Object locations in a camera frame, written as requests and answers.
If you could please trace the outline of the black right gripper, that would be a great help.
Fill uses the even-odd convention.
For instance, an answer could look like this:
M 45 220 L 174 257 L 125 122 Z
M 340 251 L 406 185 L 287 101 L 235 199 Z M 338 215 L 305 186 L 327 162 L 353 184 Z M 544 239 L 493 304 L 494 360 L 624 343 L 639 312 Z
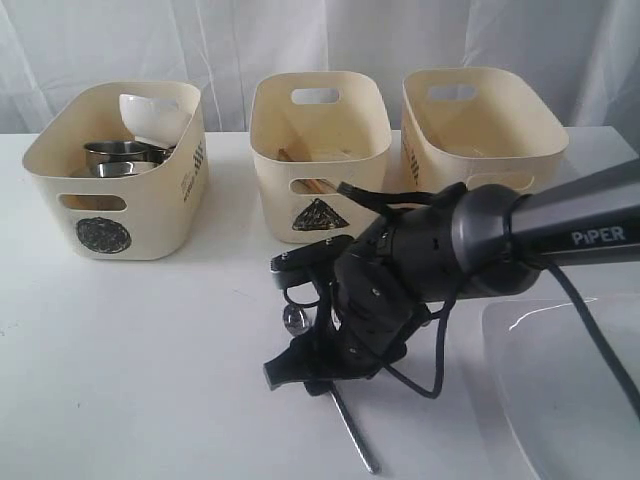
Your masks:
M 303 383 L 307 393 L 327 393 L 330 384 L 342 380 L 371 379 L 380 370 L 393 367 L 408 353 L 407 342 L 430 322 L 424 304 L 414 305 L 407 317 L 394 312 L 384 318 L 348 301 L 334 297 L 313 327 L 310 343 L 293 339 L 278 356 L 263 364 L 271 391 Z

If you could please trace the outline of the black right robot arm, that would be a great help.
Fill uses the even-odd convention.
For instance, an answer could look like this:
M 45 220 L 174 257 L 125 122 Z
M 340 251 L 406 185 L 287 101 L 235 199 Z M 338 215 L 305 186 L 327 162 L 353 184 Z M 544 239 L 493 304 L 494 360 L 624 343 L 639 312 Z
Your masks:
M 409 338 L 436 322 L 436 398 L 444 344 L 460 299 L 520 294 L 544 270 L 639 257 L 639 163 L 626 163 L 535 194 L 500 184 L 453 184 L 437 193 L 383 194 L 343 183 L 371 210 L 357 237 L 338 235 L 274 257 L 282 291 L 311 284 L 314 322 L 264 365 L 270 388 L 310 391 L 336 380 L 394 372 Z

